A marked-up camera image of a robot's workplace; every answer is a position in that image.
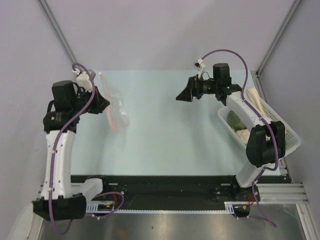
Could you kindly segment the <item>clear pink zip top bag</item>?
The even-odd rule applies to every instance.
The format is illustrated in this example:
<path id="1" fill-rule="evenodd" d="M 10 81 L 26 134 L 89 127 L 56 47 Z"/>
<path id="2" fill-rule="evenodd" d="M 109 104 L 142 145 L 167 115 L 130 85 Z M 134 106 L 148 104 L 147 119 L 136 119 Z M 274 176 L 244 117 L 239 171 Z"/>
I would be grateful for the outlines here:
<path id="1" fill-rule="evenodd" d="M 119 132 L 122 128 L 127 128 L 130 125 L 130 120 L 124 108 L 121 92 L 111 85 L 105 75 L 99 72 L 100 81 L 104 93 L 104 98 L 110 102 L 106 108 L 105 114 L 108 124 L 113 133 Z"/>

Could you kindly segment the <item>green lettuce cabbage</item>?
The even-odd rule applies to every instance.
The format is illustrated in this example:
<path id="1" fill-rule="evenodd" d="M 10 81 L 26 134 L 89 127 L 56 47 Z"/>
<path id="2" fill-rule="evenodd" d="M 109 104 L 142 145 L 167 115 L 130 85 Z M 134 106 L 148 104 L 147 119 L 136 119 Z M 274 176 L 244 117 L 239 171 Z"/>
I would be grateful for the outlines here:
<path id="1" fill-rule="evenodd" d="M 271 136 L 269 136 L 269 135 L 265 135 L 265 140 L 268 142 L 268 141 L 272 141 L 272 137 Z"/>

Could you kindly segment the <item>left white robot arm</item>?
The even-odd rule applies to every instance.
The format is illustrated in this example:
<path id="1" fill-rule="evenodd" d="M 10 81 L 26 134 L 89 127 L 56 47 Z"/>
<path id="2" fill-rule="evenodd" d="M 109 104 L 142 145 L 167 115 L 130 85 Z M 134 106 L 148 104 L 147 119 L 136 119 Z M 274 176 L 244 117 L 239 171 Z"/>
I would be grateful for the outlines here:
<path id="1" fill-rule="evenodd" d="M 111 188 L 99 178 L 86 180 L 78 190 L 71 184 L 71 155 L 80 116 L 101 114 L 110 105 L 90 80 L 63 80 L 52 87 L 53 100 L 43 118 L 47 160 L 40 197 L 33 212 L 47 221 L 77 220 L 85 216 L 87 202 L 105 200 Z"/>

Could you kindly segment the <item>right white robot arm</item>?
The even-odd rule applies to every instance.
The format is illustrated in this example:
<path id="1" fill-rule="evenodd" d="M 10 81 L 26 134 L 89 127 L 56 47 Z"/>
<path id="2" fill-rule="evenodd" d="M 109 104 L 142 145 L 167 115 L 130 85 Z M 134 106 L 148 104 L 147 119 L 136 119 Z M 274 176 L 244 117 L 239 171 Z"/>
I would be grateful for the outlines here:
<path id="1" fill-rule="evenodd" d="M 249 139 L 245 148 L 248 162 L 235 176 L 237 184 L 230 188 L 231 196 L 242 201 L 249 194 L 265 170 L 274 171 L 279 159 L 286 153 L 285 125 L 273 121 L 262 114 L 258 108 L 245 98 L 244 90 L 232 83 L 230 68 L 227 63 L 213 66 L 213 77 L 203 79 L 205 64 L 200 59 L 194 63 L 198 74 L 188 79 L 185 89 L 176 97 L 178 101 L 192 102 L 203 95 L 214 94 L 216 99 L 233 111 L 249 130 Z"/>

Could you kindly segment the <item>green netted melon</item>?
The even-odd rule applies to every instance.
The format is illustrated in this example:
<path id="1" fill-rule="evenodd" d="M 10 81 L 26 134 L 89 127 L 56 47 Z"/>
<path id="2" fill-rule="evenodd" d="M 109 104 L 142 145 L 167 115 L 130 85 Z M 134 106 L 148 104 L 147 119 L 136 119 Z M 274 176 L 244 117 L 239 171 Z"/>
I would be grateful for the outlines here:
<path id="1" fill-rule="evenodd" d="M 232 110 L 229 111 L 227 115 L 227 123 L 234 131 L 247 129 L 244 122 L 239 118 L 239 116 Z"/>

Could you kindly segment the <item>white cauliflower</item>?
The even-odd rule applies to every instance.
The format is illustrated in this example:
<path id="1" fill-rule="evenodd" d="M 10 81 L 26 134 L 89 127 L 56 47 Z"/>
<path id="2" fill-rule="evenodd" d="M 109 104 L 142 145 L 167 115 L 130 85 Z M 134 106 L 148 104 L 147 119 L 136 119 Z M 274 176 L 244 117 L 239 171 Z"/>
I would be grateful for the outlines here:
<path id="1" fill-rule="evenodd" d="M 237 130 L 235 133 L 245 145 L 248 144 L 250 138 L 250 132 L 248 129 Z"/>

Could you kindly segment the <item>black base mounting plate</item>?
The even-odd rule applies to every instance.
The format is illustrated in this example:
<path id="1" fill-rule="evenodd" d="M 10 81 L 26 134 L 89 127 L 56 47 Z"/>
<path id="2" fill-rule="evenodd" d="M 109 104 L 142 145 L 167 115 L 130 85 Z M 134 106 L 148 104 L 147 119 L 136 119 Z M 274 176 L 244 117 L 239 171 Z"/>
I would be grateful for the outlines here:
<path id="1" fill-rule="evenodd" d="M 120 192 L 117 206 L 127 211 L 211 211 L 225 202 L 260 200 L 257 186 L 241 188 L 235 176 L 100 175 L 104 192 Z"/>

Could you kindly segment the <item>aluminium frame rail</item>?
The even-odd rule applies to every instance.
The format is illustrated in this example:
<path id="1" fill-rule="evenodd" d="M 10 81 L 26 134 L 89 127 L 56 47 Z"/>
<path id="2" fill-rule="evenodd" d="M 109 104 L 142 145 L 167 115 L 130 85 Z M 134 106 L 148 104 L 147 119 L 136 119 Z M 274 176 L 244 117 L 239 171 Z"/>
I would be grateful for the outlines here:
<path id="1" fill-rule="evenodd" d="M 261 204 L 308 204 L 302 183 L 257 184 Z"/>

